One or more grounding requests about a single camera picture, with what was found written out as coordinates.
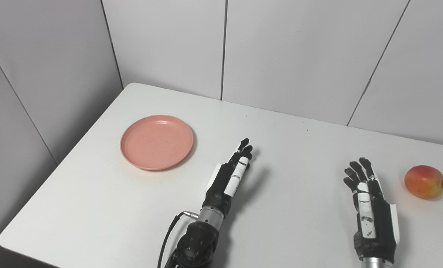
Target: white finger segment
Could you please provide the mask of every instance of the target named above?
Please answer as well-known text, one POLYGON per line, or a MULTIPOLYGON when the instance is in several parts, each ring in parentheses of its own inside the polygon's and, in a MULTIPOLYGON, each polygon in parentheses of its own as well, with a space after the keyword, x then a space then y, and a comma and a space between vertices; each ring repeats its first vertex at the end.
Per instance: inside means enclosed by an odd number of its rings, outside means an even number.
POLYGON ((231 175, 228 185, 225 188, 226 195, 229 195, 231 197, 235 196, 235 192, 236 190, 238 190, 238 186, 240 186, 241 178, 245 173, 249 161, 250 160, 244 156, 240 158, 240 161, 238 161, 235 171, 231 175))

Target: robotic hand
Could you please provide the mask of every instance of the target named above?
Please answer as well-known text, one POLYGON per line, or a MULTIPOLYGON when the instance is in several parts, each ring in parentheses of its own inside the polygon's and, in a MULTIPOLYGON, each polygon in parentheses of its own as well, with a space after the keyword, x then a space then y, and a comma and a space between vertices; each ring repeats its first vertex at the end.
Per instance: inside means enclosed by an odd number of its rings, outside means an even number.
MULTIPOLYGON (((249 161, 252 158, 253 147, 247 146, 248 143, 249 139, 241 141, 228 163, 217 166, 214 172, 216 177, 206 192, 200 215, 184 211, 177 216, 180 218, 182 214, 185 214, 196 218, 196 221, 187 227, 187 232, 180 238, 165 268, 208 268, 211 265, 218 242, 218 231, 228 215, 231 198, 238 189, 244 171, 250 167, 249 161)), ((172 222, 169 231, 177 222, 176 220, 172 222)), ((160 252, 159 267, 167 237, 160 252)))
POLYGON ((395 249, 399 242, 397 206, 383 198, 382 188, 372 164, 366 158, 350 162, 345 169, 344 183, 352 190, 357 209, 358 231, 354 248, 362 268, 393 267, 395 249))

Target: pomegranate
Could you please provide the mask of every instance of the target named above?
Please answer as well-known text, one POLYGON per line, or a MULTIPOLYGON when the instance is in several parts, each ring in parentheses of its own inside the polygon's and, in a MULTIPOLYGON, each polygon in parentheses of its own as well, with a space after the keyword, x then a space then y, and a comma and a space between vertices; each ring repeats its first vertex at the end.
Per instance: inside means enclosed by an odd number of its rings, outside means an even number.
POLYGON ((443 193, 443 174, 432 166, 414 166, 405 175, 410 193, 430 200, 443 193))

